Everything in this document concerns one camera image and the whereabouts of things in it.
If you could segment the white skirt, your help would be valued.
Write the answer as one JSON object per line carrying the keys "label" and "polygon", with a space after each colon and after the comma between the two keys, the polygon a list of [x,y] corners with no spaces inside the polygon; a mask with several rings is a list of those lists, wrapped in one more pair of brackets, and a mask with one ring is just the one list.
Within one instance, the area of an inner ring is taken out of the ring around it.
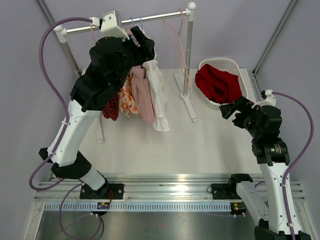
{"label": "white skirt", "polygon": [[151,101],[155,120],[152,123],[153,128],[159,132],[167,132],[170,126],[166,117],[165,104],[169,100],[165,78],[158,67],[156,49],[154,48],[154,58],[143,63],[145,77],[149,82]]}

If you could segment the pink wire hanger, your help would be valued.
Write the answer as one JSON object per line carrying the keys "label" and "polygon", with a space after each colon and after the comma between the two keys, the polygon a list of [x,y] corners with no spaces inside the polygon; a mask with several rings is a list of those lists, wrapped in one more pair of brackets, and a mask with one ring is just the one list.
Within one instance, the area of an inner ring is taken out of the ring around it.
{"label": "pink wire hanger", "polygon": [[[177,59],[178,63],[180,64],[179,69],[180,69],[181,73],[183,73],[183,76],[186,77],[187,90],[191,90],[192,85],[190,84],[190,76],[188,73],[186,73],[186,70],[187,70],[186,54],[185,54],[185,51],[184,51],[184,48],[182,45],[182,28],[183,28],[183,24],[184,24],[184,14],[183,14],[183,10],[181,8],[179,9],[179,16],[181,16],[181,19],[180,19],[180,26],[179,26],[178,30],[176,30],[167,21],[167,19],[163,20],[163,26],[164,26],[166,35],[168,37],[168,40],[170,42],[170,45],[175,53],[176,59]],[[171,34],[169,33],[169,29],[171,29],[171,31],[178,37],[180,50],[178,50],[176,48],[175,44],[173,43],[173,40],[171,38]]]}

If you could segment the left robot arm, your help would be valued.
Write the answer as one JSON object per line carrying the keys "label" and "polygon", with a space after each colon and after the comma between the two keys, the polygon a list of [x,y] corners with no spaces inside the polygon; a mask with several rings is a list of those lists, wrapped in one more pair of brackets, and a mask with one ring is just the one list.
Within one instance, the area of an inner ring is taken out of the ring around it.
{"label": "left robot arm", "polygon": [[155,42],[137,26],[130,31],[127,38],[100,38],[89,50],[91,62],[71,90],[67,116],[51,146],[39,150],[56,177],[82,181],[88,199],[107,198],[110,186],[79,151],[80,145],[94,120],[121,91],[130,70],[155,58]]}

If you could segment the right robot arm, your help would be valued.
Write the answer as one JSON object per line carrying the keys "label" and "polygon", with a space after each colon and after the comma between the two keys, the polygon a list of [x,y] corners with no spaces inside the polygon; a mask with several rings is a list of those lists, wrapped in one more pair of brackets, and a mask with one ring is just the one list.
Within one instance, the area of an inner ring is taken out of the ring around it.
{"label": "right robot arm", "polygon": [[221,115],[252,136],[251,147],[263,175],[267,201],[259,195],[247,174],[230,176],[227,193],[245,204],[254,224],[257,240],[310,240],[296,214],[290,185],[288,147],[279,137],[281,110],[267,100],[253,103],[240,97],[220,106]]}

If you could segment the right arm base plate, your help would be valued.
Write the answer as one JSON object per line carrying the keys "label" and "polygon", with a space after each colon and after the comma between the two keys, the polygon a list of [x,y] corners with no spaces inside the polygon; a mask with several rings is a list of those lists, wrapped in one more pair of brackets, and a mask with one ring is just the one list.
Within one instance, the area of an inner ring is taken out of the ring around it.
{"label": "right arm base plate", "polygon": [[240,200],[241,198],[236,193],[233,186],[227,183],[211,184],[211,194],[214,200]]}

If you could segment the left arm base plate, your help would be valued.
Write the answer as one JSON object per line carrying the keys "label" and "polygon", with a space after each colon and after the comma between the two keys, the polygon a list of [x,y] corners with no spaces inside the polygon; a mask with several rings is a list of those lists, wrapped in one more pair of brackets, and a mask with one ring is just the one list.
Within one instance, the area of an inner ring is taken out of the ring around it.
{"label": "left arm base plate", "polygon": [[98,190],[93,190],[89,185],[81,186],[79,198],[82,200],[122,200],[124,196],[124,184],[105,183]]}

